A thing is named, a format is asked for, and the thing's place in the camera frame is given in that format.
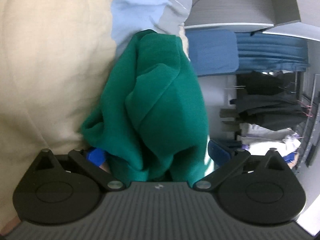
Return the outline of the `green hooded sweatshirt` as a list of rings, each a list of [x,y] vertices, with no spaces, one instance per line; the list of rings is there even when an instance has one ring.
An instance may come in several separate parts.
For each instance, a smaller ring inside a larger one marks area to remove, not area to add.
[[[210,167],[209,124],[181,39],[153,30],[133,35],[81,130],[126,185],[202,179]]]

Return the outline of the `stack of folded clothes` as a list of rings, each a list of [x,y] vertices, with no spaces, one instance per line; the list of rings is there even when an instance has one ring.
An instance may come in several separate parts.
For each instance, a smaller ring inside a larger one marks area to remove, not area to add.
[[[252,155],[265,155],[271,148],[282,156],[289,168],[298,161],[301,137],[290,128],[272,131],[258,125],[240,124],[240,135],[236,137],[242,148]]]

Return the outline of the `metal clothes rack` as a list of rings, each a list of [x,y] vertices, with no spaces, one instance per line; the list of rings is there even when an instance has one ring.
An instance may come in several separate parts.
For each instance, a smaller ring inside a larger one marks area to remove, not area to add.
[[[311,79],[304,77],[300,92],[301,102],[307,105],[307,120],[296,127],[301,136],[301,145],[298,148],[298,161],[293,172],[301,174],[302,168],[309,168],[316,157],[319,144],[319,73]]]

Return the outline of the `blue curtain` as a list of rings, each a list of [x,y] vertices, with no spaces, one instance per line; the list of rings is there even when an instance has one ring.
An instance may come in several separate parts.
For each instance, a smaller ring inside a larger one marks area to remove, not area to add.
[[[290,36],[236,33],[238,74],[255,72],[304,72],[310,66],[308,42]]]

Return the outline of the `patchwork pastel bed quilt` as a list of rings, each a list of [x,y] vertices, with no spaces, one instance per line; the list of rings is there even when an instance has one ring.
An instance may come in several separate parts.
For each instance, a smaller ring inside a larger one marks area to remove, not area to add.
[[[84,146],[80,126],[136,32],[187,45],[192,0],[1,0],[1,234],[13,192],[40,150]]]

